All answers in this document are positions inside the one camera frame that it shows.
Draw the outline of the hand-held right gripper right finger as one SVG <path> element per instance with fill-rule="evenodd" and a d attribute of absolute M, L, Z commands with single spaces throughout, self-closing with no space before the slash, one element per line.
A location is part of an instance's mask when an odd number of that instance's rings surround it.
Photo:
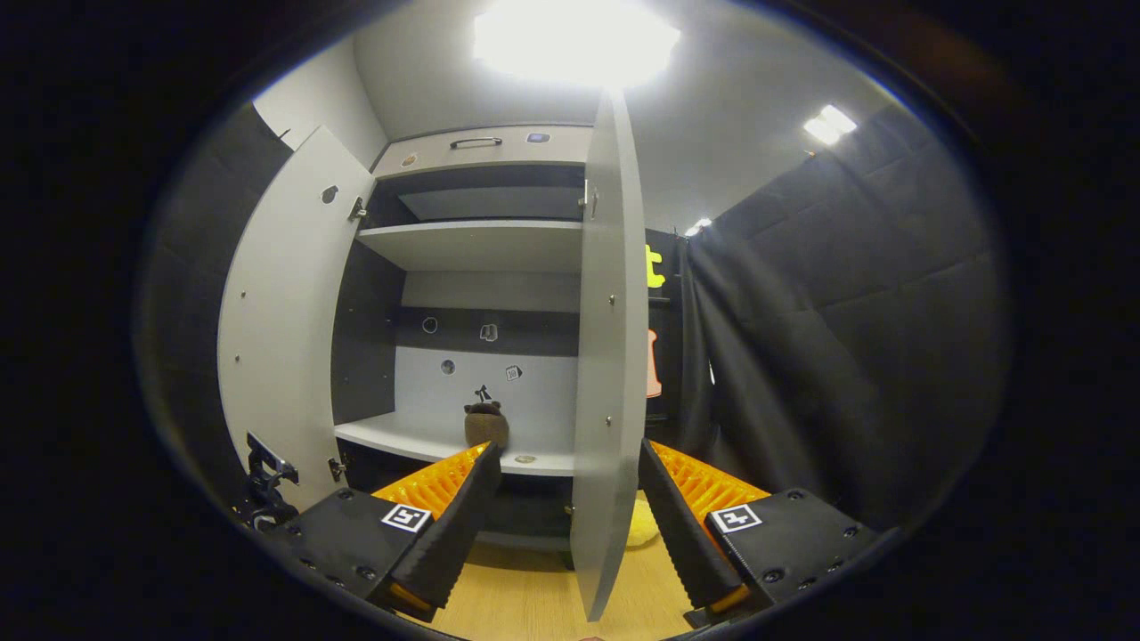
<path fill-rule="evenodd" d="M 883 550 L 881 532 L 809 490 L 759 490 L 662 443 L 640 449 L 640 487 L 687 592 L 692 628 L 830 587 Z"/>

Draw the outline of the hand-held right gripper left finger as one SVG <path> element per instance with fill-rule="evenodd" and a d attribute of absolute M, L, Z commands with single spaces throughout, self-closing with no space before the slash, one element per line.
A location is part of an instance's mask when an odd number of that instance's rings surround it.
<path fill-rule="evenodd" d="M 332 492 L 285 524 L 285 557 L 427 623 L 451 597 L 498 487 L 500 446 L 478 443 L 382 490 Z"/>

